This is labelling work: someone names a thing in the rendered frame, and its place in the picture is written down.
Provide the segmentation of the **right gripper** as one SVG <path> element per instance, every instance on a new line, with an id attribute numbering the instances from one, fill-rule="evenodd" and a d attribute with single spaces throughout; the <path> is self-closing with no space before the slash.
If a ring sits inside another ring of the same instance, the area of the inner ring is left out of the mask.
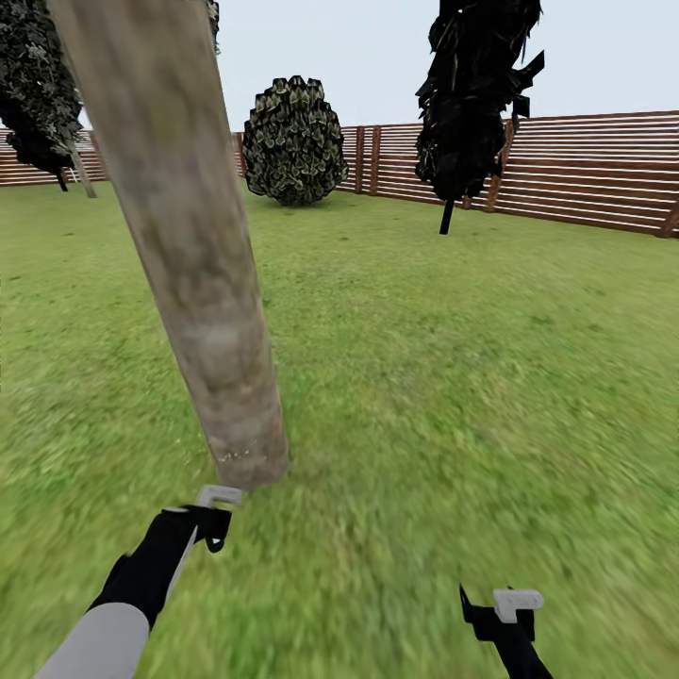
<path id="1" fill-rule="evenodd" d="M 503 623 L 494 611 L 495 606 L 471 605 L 462 592 L 463 616 L 467 623 L 473 623 L 474 634 L 480 640 L 491 640 L 497 646 L 499 656 L 505 661 L 505 652 L 514 644 L 526 644 L 533 648 L 535 622 L 530 610 L 516 610 L 516 623 Z"/>

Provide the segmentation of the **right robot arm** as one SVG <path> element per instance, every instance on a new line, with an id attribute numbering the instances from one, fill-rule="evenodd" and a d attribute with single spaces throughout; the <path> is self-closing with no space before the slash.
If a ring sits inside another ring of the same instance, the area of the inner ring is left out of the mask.
<path id="1" fill-rule="evenodd" d="M 534 610 L 542 608 L 543 595 L 536 589 L 495 589 L 497 606 L 471 605 L 462 592 L 463 616 L 473 623 L 480 640 L 497 646 L 511 679 L 553 679 L 533 649 L 535 641 Z"/>

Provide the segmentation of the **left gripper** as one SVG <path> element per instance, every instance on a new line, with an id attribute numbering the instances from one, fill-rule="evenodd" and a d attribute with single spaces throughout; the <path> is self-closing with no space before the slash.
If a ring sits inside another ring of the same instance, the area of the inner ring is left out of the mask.
<path id="1" fill-rule="evenodd" d="M 192 512 L 198 511 L 198 513 L 204 515 L 204 532 L 202 532 L 200 538 L 225 539 L 227 537 L 232 513 L 220 509 L 198 507 L 198 505 L 191 505 L 190 507 L 193 509 Z"/>

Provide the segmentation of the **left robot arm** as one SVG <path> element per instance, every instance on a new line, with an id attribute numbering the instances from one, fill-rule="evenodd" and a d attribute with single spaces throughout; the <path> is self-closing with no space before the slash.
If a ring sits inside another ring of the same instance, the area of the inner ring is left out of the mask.
<path id="1" fill-rule="evenodd" d="M 239 505 L 242 491 L 206 484 L 198 505 L 163 508 L 149 537 L 115 562 L 99 597 L 34 679 L 134 679 L 192 545 L 227 537 L 232 513 L 214 501 Z"/>

